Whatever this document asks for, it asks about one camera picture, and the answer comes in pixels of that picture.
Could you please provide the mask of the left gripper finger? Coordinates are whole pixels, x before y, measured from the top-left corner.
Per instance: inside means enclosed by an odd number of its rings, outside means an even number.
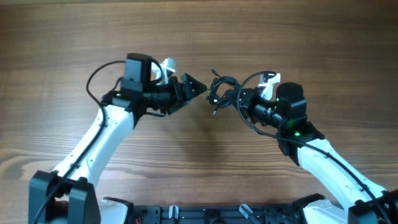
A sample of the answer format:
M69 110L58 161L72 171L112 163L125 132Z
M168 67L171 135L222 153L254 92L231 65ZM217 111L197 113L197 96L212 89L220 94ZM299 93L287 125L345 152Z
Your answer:
M197 94L187 95L186 93L183 93L182 95L172 95L170 102L170 114L177 112L184 106L188 106L196 97L198 97Z
M186 96L198 96L207 91L207 86L184 73L181 76L182 86Z

